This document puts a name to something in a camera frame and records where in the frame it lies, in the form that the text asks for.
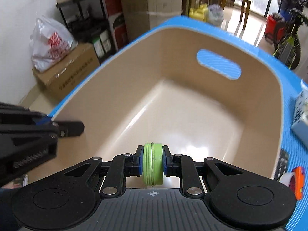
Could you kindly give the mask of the green round tin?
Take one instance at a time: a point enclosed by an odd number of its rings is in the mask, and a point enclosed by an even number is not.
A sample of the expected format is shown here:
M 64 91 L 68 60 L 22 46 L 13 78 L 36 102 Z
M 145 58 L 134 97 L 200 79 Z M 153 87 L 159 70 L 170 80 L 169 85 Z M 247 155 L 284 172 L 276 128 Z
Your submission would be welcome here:
M 145 143 L 142 176 L 146 186 L 163 184 L 163 146 L 160 143 Z

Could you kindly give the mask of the beige plastic storage bin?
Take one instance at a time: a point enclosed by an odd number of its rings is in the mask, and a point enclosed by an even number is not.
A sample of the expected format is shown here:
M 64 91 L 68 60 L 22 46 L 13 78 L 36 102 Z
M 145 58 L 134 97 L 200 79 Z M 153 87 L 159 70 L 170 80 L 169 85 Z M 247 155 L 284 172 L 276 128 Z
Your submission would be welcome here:
M 234 43 L 182 28 L 155 30 L 111 58 L 56 111 L 84 133 L 59 141 L 35 182 L 91 157 L 110 161 L 161 143 L 195 161 L 214 157 L 273 178 L 281 143 L 281 87 Z

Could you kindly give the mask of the black remote control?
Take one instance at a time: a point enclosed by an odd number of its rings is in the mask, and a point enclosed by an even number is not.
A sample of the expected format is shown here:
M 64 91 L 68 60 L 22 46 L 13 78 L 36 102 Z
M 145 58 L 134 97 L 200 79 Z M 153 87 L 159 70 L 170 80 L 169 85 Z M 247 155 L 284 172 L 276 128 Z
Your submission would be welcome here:
M 288 163 L 289 154 L 284 149 L 280 149 L 280 155 L 274 174 L 274 180 L 279 181 L 282 175 L 287 172 Z

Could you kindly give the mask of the brown cardboard box on floor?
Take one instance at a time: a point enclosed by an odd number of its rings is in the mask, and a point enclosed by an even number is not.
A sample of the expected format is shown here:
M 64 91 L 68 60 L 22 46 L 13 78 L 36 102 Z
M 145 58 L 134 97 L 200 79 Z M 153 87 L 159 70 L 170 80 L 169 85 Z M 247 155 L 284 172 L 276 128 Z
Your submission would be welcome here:
M 79 43 L 59 63 L 44 73 L 33 69 L 33 74 L 53 97 L 62 100 L 99 66 L 93 45 Z

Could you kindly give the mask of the white plastic shopping bag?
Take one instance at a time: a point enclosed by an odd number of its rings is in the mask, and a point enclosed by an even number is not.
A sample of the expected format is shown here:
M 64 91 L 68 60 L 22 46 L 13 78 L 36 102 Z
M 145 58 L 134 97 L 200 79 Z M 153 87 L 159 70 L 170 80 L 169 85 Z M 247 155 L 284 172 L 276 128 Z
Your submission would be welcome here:
M 30 36 L 30 53 L 34 68 L 44 73 L 77 45 L 78 42 L 62 23 L 45 16 L 37 18 Z

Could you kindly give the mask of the blue silicone mat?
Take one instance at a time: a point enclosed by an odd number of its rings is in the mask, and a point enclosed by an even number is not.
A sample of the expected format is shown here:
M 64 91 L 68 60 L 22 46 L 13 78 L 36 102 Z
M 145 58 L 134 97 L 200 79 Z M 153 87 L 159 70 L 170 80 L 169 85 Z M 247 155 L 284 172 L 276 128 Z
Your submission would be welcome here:
M 237 38 L 231 33 L 220 30 L 217 27 L 211 26 L 208 23 L 201 23 L 193 19 L 189 19 L 185 16 L 176 16 L 166 22 L 154 27 L 152 30 L 146 32 L 141 37 L 138 37 L 135 41 L 130 43 L 124 49 L 122 49 L 118 54 L 127 50 L 128 47 L 133 46 L 133 43 L 143 40 L 143 38 L 150 36 L 158 30 L 163 29 L 186 29 L 192 30 L 198 33 L 204 33 L 211 37 L 217 38 L 219 40 L 230 43 L 235 47 L 247 54 L 251 54 L 253 57 L 261 60 L 268 66 L 274 74 L 278 76 L 278 80 L 281 82 L 282 87 L 282 108 L 284 110 L 283 116 L 283 130 L 282 130 L 282 144 L 281 147 L 284 151 L 289 154 L 288 169 L 302 166 L 307 173 L 307 148 L 304 144 L 295 136 L 291 131 L 291 124 L 293 122 L 293 113 L 295 110 L 295 100 L 300 95 L 300 78 L 292 71 L 287 71 L 287 68 L 283 67 L 282 64 L 278 64 L 278 61 L 274 57 L 270 56 L 267 52 L 262 49 L 253 46 L 240 38 Z M 109 61 L 113 58 L 105 61 L 100 68 L 103 68 Z M 231 64 L 231 61 L 224 61 L 223 64 L 218 64 L 222 67 L 222 71 L 225 71 L 228 78 L 235 78 L 236 74 L 240 74 L 240 71 L 235 71 L 235 68 L 227 68 L 227 64 Z M 64 99 L 62 99 L 57 106 L 52 109 L 48 114 L 49 117 L 55 119 L 55 117 L 60 113 L 62 108 L 68 103 L 70 97 L 75 95 L 78 89 L 82 87 L 90 78 L 94 76 L 98 71 L 95 70 L 87 78 L 85 78 L 75 89 L 72 90 Z M 304 183 L 304 194 L 303 199 L 299 201 L 296 205 L 295 213 L 291 217 L 291 220 L 287 224 L 287 230 L 307 230 L 307 181 Z

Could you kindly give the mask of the tissue pack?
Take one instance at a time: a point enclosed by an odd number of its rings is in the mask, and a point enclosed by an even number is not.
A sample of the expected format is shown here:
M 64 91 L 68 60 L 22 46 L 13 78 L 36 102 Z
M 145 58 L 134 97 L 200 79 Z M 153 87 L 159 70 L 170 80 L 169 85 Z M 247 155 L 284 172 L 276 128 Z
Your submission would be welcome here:
M 308 146 L 308 122 L 307 122 L 307 84 L 301 80 L 301 89 L 295 100 L 295 111 L 293 114 L 293 122 L 291 130 L 302 141 L 302 143 Z

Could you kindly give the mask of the black metal shelf rack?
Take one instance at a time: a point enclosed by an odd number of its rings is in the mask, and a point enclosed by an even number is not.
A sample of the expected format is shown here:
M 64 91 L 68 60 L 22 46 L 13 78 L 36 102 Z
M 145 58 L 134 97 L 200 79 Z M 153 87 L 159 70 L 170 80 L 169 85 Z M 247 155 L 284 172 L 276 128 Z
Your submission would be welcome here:
M 103 0 L 68 0 L 56 7 L 75 40 L 93 45 L 100 63 L 116 53 Z

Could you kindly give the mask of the yellow oil jug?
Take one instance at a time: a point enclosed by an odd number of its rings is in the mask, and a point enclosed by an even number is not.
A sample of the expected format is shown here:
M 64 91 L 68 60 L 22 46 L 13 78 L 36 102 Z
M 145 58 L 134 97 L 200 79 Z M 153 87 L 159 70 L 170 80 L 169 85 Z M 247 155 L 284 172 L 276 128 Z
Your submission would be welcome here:
M 207 11 L 208 11 L 207 4 L 201 4 L 199 8 L 190 8 L 188 16 L 189 18 L 206 22 L 207 21 Z

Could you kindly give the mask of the large wrapped cardboard box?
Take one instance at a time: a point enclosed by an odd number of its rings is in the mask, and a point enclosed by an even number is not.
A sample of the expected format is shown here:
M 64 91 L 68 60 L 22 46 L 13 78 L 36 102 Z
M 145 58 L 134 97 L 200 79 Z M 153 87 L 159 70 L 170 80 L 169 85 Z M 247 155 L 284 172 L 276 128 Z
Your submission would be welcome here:
M 124 12 L 128 40 L 132 42 L 146 32 L 159 26 L 175 16 L 180 16 L 182 10 L 175 12 Z

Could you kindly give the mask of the grey plastic bag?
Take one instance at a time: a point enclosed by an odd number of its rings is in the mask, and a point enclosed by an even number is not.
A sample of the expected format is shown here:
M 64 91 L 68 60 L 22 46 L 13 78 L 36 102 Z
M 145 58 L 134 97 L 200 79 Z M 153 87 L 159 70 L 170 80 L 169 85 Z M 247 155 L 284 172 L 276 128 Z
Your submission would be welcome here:
M 214 26 L 220 27 L 223 20 L 223 9 L 218 4 L 209 5 L 207 10 L 207 22 Z

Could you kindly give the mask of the red white appliance box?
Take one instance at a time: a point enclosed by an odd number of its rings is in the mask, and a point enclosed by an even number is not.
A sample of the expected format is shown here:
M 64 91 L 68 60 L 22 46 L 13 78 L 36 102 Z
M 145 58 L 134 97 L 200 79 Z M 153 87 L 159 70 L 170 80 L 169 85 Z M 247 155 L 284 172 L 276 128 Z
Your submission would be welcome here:
M 103 0 L 116 51 L 129 44 L 121 0 Z

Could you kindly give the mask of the red bucket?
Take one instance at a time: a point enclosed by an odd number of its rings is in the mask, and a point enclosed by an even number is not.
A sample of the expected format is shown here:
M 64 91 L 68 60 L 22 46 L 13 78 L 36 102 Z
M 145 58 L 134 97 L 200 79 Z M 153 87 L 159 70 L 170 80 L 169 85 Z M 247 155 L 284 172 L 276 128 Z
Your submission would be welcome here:
M 281 39 L 284 33 L 285 19 L 279 13 L 271 13 L 266 20 L 266 29 L 264 32 L 265 40 L 274 44 Z

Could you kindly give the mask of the green black bicycle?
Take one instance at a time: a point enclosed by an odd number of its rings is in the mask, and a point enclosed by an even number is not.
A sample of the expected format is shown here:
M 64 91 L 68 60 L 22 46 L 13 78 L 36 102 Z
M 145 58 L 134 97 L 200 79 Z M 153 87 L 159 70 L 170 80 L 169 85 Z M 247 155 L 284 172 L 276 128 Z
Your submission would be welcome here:
M 298 38 L 298 30 L 303 24 L 307 24 L 307 17 L 303 14 L 303 8 L 307 0 L 286 0 L 294 2 L 295 6 L 289 9 L 290 20 L 285 21 L 284 33 L 280 40 L 274 43 L 273 56 L 285 64 L 290 70 L 298 67 L 301 58 L 301 45 Z

